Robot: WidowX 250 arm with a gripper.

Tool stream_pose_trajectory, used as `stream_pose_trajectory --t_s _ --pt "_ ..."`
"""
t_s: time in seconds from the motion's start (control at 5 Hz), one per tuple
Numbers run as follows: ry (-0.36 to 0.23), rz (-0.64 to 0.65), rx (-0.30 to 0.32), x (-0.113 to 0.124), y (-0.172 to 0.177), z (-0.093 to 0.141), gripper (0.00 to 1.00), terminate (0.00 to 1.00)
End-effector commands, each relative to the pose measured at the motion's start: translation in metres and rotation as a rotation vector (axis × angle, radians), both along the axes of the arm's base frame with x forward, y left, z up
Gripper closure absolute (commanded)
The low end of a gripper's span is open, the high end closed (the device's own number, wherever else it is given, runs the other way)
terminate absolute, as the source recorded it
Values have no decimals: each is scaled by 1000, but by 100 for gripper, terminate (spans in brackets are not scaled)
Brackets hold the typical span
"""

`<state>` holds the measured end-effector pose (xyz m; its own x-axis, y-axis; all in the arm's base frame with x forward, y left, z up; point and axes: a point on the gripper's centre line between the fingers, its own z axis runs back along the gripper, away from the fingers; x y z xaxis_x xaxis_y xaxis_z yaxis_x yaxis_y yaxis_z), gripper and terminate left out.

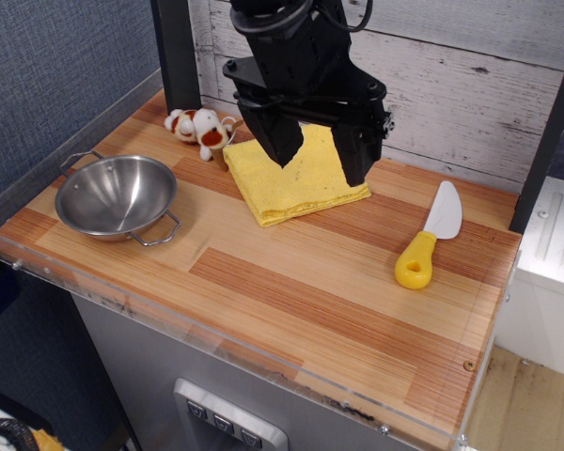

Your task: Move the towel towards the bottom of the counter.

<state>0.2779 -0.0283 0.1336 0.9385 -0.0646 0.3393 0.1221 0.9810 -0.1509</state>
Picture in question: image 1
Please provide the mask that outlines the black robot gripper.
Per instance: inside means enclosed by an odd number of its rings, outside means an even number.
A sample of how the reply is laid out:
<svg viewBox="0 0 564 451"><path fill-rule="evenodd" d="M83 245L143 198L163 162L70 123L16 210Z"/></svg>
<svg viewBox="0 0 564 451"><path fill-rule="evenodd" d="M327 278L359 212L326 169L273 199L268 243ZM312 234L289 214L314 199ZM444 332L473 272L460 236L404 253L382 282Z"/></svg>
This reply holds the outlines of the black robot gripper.
<svg viewBox="0 0 564 451"><path fill-rule="evenodd" d="M223 73L236 86L244 122L269 158L280 167L293 159L304 143L298 120L336 125L345 179L351 187L364 183L395 122L384 110L386 86L350 60L349 34L323 18L308 18L246 38L252 54L228 60Z"/></svg>

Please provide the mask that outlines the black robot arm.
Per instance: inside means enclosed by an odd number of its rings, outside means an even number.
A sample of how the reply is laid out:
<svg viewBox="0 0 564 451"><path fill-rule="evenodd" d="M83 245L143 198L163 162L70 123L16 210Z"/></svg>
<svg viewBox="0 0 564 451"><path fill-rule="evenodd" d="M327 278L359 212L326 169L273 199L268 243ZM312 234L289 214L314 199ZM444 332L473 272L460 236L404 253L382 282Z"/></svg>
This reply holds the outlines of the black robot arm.
<svg viewBox="0 0 564 451"><path fill-rule="evenodd" d="M234 1L230 19L252 54L230 59L242 117L269 158L286 166L304 143L301 123L330 128L350 186L364 182L394 127L385 85L350 59L351 35L339 1Z"/></svg>

